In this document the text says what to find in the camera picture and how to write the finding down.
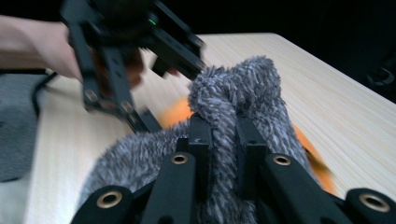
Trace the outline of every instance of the black cable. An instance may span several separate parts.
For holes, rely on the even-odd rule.
[[[44,88],[47,87],[47,84],[53,80],[58,74],[56,72],[53,72],[49,76],[45,77],[42,81],[40,81],[37,85],[35,85],[35,88],[33,89],[32,92],[32,103],[33,103],[33,108],[35,110],[35,115],[38,116],[40,115],[40,106],[38,105],[37,102],[37,95],[38,93],[43,90]]]

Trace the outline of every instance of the black metal bracket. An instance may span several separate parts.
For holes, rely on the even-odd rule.
[[[380,192],[352,189],[342,200],[324,191],[297,160],[271,153],[247,116],[238,116],[236,131],[237,190],[242,199],[255,202],[258,223],[396,220],[396,202]],[[194,114],[190,137],[178,139],[177,151],[163,159],[155,182],[134,193],[117,186],[99,189],[72,223],[197,223],[196,203],[211,197],[211,135],[209,124]]]
[[[157,132],[161,126],[149,110],[135,110],[124,67],[132,52],[153,51],[152,70],[161,77],[176,68],[194,79],[205,67],[200,58],[204,42],[160,1],[68,0],[61,15],[83,77],[84,105],[125,119],[134,132]],[[101,93],[92,50],[105,64],[111,97]]]

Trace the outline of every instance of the light wood tabletop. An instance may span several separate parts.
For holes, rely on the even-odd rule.
[[[396,105],[274,34],[200,35],[207,65],[231,67],[254,55],[274,61],[291,121],[333,173],[337,196],[375,189],[396,200]],[[147,64],[152,54],[144,52]],[[189,93],[184,77],[160,78],[148,68],[133,90],[138,107],[154,116]],[[95,160],[132,133],[120,120],[87,112],[81,85],[65,77],[44,96],[26,223],[69,223]]]

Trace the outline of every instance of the green led light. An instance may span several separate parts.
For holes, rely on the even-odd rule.
[[[157,23],[152,19],[148,19],[148,21],[151,22],[151,24],[153,24],[153,25],[157,25]]]

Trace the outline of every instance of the orange object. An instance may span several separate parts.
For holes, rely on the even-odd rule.
[[[191,115],[192,111],[190,110],[187,97],[184,97],[163,111],[163,113],[158,117],[158,121],[160,122],[161,126],[163,126],[163,128],[168,128],[172,127],[178,122],[186,120]],[[334,185],[332,182],[332,172],[324,163],[320,157],[320,154],[304,135],[304,133],[295,125],[293,125],[293,128],[297,134],[297,139],[305,149],[306,156],[311,162],[314,175],[318,178],[322,188],[331,194],[335,194]]]

